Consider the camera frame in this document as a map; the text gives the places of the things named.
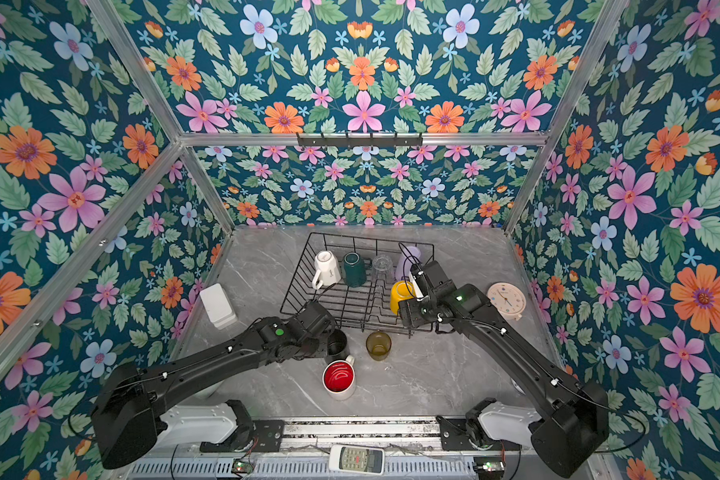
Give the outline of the lilac cup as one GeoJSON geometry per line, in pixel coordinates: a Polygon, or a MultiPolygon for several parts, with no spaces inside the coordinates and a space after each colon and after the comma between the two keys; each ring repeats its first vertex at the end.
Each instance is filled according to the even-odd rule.
{"type": "Polygon", "coordinates": [[[415,245],[401,244],[399,248],[400,256],[395,270],[397,281],[408,279],[411,267],[417,264],[421,258],[421,250],[415,245]]]}

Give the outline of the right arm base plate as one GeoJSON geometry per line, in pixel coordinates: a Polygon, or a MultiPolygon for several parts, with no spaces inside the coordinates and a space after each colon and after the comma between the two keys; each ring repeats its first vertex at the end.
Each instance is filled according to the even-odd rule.
{"type": "Polygon", "coordinates": [[[435,420],[439,427],[441,448],[444,451],[470,450],[501,453],[502,451],[516,452],[522,449],[520,445],[509,441],[489,439],[479,429],[470,433],[465,418],[436,416],[435,420]]]}

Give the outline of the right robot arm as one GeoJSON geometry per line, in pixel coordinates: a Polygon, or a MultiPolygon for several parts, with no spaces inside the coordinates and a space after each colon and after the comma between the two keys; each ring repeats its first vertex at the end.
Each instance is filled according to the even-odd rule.
{"type": "Polygon", "coordinates": [[[465,416],[476,447],[505,441],[532,448],[556,475],[571,477],[609,436],[607,393],[596,381],[582,383],[543,356],[477,287],[458,287],[436,261],[415,263],[416,297],[401,302],[407,327],[449,325],[485,350],[509,374],[530,406],[487,398],[465,416]]]}

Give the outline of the green mug cream inside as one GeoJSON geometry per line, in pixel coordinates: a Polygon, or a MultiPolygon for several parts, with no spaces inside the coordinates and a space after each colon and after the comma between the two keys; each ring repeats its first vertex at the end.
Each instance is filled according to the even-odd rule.
{"type": "Polygon", "coordinates": [[[362,287],[367,281],[364,259],[357,252],[348,252],[343,257],[345,284],[349,288],[362,287]]]}

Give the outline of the yellow mug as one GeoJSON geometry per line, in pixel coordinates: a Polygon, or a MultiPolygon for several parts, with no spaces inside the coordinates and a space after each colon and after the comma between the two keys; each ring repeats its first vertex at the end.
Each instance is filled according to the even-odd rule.
{"type": "Polygon", "coordinates": [[[390,290],[390,310],[398,315],[403,301],[416,298],[416,287],[413,283],[408,280],[397,281],[390,290]]]}

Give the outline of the black hook rail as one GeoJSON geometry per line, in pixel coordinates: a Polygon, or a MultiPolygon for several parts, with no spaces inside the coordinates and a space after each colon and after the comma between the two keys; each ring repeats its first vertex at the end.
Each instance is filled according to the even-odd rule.
{"type": "Polygon", "coordinates": [[[297,145],[300,147],[418,147],[424,144],[422,134],[297,134],[297,145]]]}

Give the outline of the white rectangular box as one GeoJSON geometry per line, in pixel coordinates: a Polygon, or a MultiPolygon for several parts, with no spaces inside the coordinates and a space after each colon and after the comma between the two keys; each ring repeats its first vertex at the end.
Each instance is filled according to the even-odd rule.
{"type": "Polygon", "coordinates": [[[200,292],[203,308],[211,324],[217,329],[232,326],[238,316],[222,285],[215,283],[200,292]]]}

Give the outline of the red inside white mug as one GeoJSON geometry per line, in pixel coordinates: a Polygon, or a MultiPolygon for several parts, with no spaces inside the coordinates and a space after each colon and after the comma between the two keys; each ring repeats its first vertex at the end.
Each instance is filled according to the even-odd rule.
{"type": "Polygon", "coordinates": [[[357,375],[352,355],[330,363],[322,374],[322,384],[327,393],[337,401],[350,398],[355,389],[357,375]]]}

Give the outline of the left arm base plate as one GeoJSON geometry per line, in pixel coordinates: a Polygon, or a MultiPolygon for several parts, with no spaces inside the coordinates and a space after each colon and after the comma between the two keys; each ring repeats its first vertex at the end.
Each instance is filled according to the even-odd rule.
{"type": "Polygon", "coordinates": [[[283,420],[253,420],[238,426],[232,435],[221,443],[202,442],[203,453],[272,453],[278,452],[284,436],[283,420]]]}

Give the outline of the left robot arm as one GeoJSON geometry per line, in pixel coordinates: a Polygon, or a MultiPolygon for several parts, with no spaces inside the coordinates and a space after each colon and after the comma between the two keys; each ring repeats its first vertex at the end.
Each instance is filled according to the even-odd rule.
{"type": "Polygon", "coordinates": [[[317,358],[337,323],[318,301],[288,318],[256,319],[236,337],[149,368],[118,366],[90,414],[103,468],[125,467],[175,431],[168,412],[219,382],[271,363],[317,358]]]}

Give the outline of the clear glass cup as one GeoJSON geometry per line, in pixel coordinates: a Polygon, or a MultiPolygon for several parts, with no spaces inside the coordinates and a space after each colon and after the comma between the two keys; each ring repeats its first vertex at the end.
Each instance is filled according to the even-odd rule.
{"type": "Polygon", "coordinates": [[[391,285],[394,282],[394,265],[386,254],[375,256],[371,262],[373,279],[378,284],[391,285]]]}

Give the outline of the black mug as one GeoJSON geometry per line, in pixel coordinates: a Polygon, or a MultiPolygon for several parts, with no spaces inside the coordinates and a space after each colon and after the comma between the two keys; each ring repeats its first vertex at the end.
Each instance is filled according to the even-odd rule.
{"type": "Polygon", "coordinates": [[[348,337],[340,329],[334,330],[327,338],[325,361],[327,364],[346,360],[350,356],[348,337]]]}

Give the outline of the white remote control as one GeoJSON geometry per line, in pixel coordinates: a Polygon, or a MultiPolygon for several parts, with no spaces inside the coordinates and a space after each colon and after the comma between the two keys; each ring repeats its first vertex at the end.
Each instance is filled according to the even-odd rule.
{"type": "Polygon", "coordinates": [[[333,445],[328,469],[333,472],[382,475],[385,473],[385,452],[379,448],[333,445]]]}

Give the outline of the amber glass cup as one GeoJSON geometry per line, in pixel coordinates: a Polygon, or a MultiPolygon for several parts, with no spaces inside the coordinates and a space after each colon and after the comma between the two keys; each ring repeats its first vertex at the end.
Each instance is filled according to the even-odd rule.
{"type": "Polygon", "coordinates": [[[376,331],[366,338],[366,350],[369,356],[375,361],[385,360],[392,347],[391,337],[382,331],[376,331]]]}

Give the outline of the aluminium frame post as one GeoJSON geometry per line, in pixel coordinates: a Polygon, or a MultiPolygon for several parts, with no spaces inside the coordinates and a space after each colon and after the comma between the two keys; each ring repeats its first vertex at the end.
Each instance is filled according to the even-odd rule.
{"type": "Polygon", "coordinates": [[[213,212],[215,220],[220,224],[226,235],[234,230],[233,222],[213,185],[205,168],[201,165],[193,147],[185,142],[186,132],[176,118],[166,96],[159,89],[154,76],[144,62],[141,52],[137,48],[128,29],[111,1],[88,1],[88,7],[96,18],[102,31],[107,36],[120,61],[131,76],[134,85],[138,88],[147,105],[155,115],[166,136],[166,150],[177,147],[178,152],[173,154],[169,163],[181,157],[184,166],[188,169],[197,184],[199,192],[213,212]]]}

